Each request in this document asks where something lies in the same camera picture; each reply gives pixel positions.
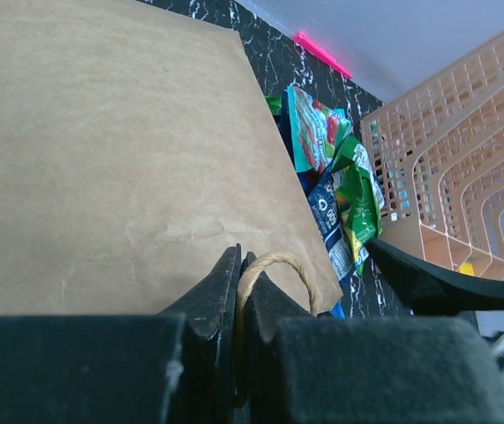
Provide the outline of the brown paper bag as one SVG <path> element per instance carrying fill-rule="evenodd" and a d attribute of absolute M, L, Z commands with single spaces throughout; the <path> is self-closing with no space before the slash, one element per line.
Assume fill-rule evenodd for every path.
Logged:
<path fill-rule="evenodd" d="M 341 297 L 235 31 L 136 1 L 0 1 L 0 316 L 158 314 L 240 246 L 314 318 Z"/>

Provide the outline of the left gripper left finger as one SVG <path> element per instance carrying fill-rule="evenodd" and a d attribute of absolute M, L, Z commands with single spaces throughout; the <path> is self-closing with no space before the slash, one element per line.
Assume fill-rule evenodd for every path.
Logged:
<path fill-rule="evenodd" d="M 230 423 L 240 246 L 158 314 L 0 316 L 0 423 Z"/>

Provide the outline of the yellow small object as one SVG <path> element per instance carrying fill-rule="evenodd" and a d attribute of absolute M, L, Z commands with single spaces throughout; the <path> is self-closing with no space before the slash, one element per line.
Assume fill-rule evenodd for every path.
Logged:
<path fill-rule="evenodd" d="M 473 265 L 467 261 L 458 268 L 457 272 L 467 276 L 475 276 Z"/>

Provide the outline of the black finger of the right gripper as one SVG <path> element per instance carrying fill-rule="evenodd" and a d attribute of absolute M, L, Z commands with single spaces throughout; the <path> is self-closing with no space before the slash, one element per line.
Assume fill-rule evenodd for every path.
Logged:
<path fill-rule="evenodd" d="M 444 269 L 379 238 L 371 239 L 365 248 L 398 299 L 416 315 L 504 311 L 504 281 Z"/>

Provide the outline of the small blue snack packet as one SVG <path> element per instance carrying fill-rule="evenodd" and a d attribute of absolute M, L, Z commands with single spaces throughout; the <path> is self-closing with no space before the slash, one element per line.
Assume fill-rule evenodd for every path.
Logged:
<path fill-rule="evenodd" d="M 341 302 L 337 302 L 334 305 L 334 307 L 329 311 L 329 313 L 335 318 L 339 318 L 339 319 L 345 318 L 345 313 L 343 311 Z"/>

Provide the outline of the green white snack bag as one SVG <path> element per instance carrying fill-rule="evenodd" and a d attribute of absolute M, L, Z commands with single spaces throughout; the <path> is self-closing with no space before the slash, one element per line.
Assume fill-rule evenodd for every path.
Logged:
<path fill-rule="evenodd" d="M 382 233 L 380 211 L 385 200 L 369 155 L 357 138 L 344 139 L 331 163 L 330 176 L 342 227 L 350 242 L 355 272 L 362 276 L 368 257 L 365 244 Z"/>

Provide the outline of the teal red candy bag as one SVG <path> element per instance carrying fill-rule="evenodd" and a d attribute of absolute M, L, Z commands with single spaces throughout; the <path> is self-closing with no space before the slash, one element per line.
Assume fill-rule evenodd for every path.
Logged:
<path fill-rule="evenodd" d="M 297 172 L 321 174 L 352 131 L 342 109 L 330 109 L 296 85 L 287 87 L 293 163 Z"/>

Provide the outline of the orange plastic desk organizer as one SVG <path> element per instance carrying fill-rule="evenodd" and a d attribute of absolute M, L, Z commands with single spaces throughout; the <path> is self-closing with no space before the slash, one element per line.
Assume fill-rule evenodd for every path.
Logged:
<path fill-rule="evenodd" d="M 487 276 L 496 260 L 479 188 L 504 163 L 504 30 L 364 117 L 360 131 L 386 199 L 383 240 Z"/>

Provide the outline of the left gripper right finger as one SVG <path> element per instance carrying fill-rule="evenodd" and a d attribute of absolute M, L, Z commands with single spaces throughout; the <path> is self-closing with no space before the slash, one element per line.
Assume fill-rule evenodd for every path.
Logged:
<path fill-rule="evenodd" d="M 244 312 L 250 423 L 504 423 L 487 342 L 459 318 L 314 318 L 268 276 Z"/>

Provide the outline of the blue white snack bag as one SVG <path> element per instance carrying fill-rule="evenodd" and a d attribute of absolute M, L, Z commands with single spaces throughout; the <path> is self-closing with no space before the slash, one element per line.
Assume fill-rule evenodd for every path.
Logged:
<path fill-rule="evenodd" d="M 355 265 L 350 242 L 342 228 L 333 183 L 330 172 L 325 171 L 307 200 L 337 279 L 344 285 L 350 282 Z"/>

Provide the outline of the pink tape strip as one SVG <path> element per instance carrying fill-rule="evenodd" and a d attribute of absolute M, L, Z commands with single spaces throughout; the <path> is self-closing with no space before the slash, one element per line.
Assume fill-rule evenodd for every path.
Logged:
<path fill-rule="evenodd" d="M 346 79 L 351 80 L 353 75 L 338 61 L 327 53 L 321 46 L 313 42 L 304 32 L 296 33 L 293 38 L 293 42 L 303 49 L 305 49 L 311 55 L 317 57 L 321 62 L 328 65 L 332 70 L 338 72 Z"/>

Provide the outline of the green Chuba cassava chips bag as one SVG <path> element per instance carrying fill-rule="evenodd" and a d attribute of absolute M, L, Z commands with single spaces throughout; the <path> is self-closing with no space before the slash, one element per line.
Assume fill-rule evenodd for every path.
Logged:
<path fill-rule="evenodd" d="M 282 98 L 275 95 L 266 95 L 265 99 L 267 101 L 268 108 L 270 109 L 270 113 L 274 117 L 280 116 L 282 113 Z"/>

